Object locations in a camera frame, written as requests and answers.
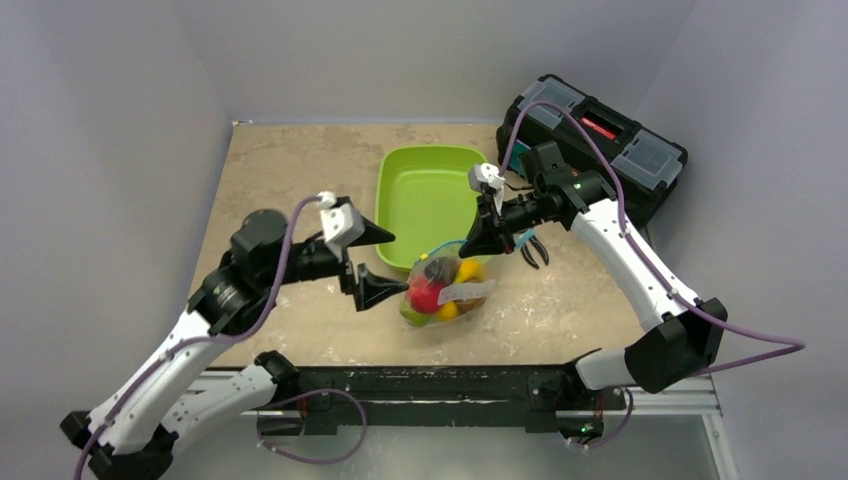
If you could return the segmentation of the yellow fake lemon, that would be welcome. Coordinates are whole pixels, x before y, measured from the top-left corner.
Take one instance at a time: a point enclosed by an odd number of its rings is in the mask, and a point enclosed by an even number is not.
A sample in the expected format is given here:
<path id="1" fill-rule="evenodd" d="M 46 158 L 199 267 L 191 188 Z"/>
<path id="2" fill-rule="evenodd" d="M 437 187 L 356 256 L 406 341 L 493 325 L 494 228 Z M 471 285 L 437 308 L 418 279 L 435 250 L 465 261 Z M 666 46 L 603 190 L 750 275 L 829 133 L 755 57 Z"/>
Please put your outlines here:
<path id="1" fill-rule="evenodd" d="M 454 282 L 457 284 L 481 283 L 486 278 L 487 274 L 484 265 L 474 258 L 468 258 L 460 262 Z"/>

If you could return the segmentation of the red fake apple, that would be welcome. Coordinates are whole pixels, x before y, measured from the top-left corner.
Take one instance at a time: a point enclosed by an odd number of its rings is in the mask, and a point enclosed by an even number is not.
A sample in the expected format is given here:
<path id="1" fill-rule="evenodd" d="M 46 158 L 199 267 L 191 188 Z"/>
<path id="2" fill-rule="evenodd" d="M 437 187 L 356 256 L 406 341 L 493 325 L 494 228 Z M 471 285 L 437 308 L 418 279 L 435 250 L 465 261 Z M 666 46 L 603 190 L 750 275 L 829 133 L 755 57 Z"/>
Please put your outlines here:
<path id="1" fill-rule="evenodd" d="M 439 296 L 446 286 L 447 284 L 444 282 L 417 276 L 409 281 L 407 301 L 417 313 L 434 314 L 441 307 Z"/>

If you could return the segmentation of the clear zip top bag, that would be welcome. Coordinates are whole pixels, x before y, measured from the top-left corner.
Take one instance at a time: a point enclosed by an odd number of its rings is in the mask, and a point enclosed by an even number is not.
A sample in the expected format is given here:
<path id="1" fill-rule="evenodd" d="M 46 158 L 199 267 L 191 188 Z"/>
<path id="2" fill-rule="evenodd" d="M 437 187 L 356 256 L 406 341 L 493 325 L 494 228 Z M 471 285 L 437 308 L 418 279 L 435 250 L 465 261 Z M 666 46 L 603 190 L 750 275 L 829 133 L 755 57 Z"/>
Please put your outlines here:
<path id="1" fill-rule="evenodd" d="M 406 273 L 406 282 L 417 276 L 441 281 L 447 286 L 439 296 L 440 309 L 430 314 L 430 323 L 422 328 L 453 323 L 465 317 L 477 314 L 489 299 L 500 292 L 501 286 L 514 273 L 505 255 L 470 257 L 480 261 L 486 270 L 487 278 L 481 283 L 454 282 L 454 277 L 463 259 L 460 258 L 459 248 L 464 240 L 446 241 L 433 249 L 421 254 L 413 262 Z M 407 301 L 407 291 L 403 294 L 400 305 Z"/>

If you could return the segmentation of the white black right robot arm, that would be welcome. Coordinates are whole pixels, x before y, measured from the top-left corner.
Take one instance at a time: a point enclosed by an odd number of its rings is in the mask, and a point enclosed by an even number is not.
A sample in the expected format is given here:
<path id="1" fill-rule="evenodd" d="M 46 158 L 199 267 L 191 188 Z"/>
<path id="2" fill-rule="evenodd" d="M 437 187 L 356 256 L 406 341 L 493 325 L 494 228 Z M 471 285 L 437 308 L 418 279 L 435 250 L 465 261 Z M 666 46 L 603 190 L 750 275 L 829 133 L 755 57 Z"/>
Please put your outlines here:
<path id="1" fill-rule="evenodd" d="M 618 195 L 597 171 L 575 172 L 554 142 L 535 147 L 522 162 L 532 190 L 503 198 L 505 179 L 490 163 L 468 173 L 478 197 L 460 257 L 510 254 L 519 235 L 557 222 L 587 245 L 624 293 L 644 331 L 635 343 L 587 353 L 567 364 L 564 399 L 584 407 L 601 389 L 635 385 L 648 393 L 712 365 L 727 321 L 716 298 L 702 299 L 672 273 L 619 213 Z"/>

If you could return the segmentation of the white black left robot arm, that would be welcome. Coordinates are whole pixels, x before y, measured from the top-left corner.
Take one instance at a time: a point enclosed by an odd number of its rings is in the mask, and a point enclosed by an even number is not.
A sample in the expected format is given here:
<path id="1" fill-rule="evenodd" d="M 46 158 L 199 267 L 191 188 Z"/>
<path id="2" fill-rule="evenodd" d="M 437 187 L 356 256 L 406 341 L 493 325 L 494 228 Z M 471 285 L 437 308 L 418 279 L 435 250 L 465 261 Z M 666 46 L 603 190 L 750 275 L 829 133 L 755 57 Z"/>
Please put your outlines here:
<path id="1" fill-rule="evenodd" d="M 391 232 L 347 197 L 324 193 L 314 201 L 321 229 L 300 243 L 292 240 L 295 215 L 250 213 L 143 365 L 99 406 L 62 420 L 62 432 L 80 451 L 75 478 L 90 472 L 99 479 L 158 479 L 179 452 L 229 417 L 262 408 L 307 410 L 311 393 L 299 369 L 276 351 L 199 395 L 187 391 L 222 353 L 262 328 L 285 284 L 335 277 L 359 311 L 405 290 L 348 256 L 354 246 L 392 242 Z"/>

